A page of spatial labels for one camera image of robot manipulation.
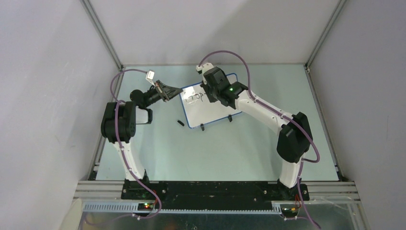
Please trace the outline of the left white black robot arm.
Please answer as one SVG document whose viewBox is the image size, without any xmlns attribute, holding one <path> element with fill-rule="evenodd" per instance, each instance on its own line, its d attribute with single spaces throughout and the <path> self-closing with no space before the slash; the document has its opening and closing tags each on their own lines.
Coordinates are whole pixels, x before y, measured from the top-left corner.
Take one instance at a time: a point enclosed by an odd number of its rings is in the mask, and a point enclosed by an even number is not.
<svg viewBox="0 0 406 230">
<path fill-rule="evenodd" d="M 183 89 L 168 86 L 158 80 L 146 92 L 133 90 L 129 101 L 109 102 L 105 107 L 101 135 L 118 152 L 125 179 L 139 181 L 133 187 L 133 194 L 139 199 L 147 199 L 151 195 L 151 186 L 142 181 L 146 178 L 146 169 L 135 147 L 136 128 L 138 125 L 152 123 L 153 110 L 149 108 L 152 104 L 158 101 L 168 102 L 182 92 Z"/>
</svg>

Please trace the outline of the blue framed whiteboard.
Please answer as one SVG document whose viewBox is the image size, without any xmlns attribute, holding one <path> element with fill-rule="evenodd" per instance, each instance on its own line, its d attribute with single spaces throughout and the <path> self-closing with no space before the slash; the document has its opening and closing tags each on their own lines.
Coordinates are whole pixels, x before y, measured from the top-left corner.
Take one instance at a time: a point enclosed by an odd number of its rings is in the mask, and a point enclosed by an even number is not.
<svg viewBox="0 0 406 230">
<path fill-rule="evenodd" d="M 179 96 L 189 128 L 198 128 L 241 113 L 239 110 L 223 106 L 219 101 L 209 102 L 199 82 L 182 89 L 183 92 Z"/>
</svg>

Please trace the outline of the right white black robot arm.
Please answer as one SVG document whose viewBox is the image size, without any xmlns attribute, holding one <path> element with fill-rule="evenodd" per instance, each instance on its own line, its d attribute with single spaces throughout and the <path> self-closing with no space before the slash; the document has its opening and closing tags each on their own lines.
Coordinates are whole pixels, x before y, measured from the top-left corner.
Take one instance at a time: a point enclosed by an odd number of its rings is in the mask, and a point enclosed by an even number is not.
<svg viewBox="0 0 406 230">
<path fill-rule="evenodd" d="M 278 193 L 284 200 L 293 199 L 298 193 L 296 184 L 301 160 L 313 140 L 307 116 L 301 112 L 287 113 L 262 101 L 248 86 L 231 82 L 222 69 L 211 63 L 197 66 L 196 71 L 202 75 L 201 87 L 211 103 L 219 102 L 246 113 L 278 136 L 276 151 L 282 159 Z"/>
</svg>

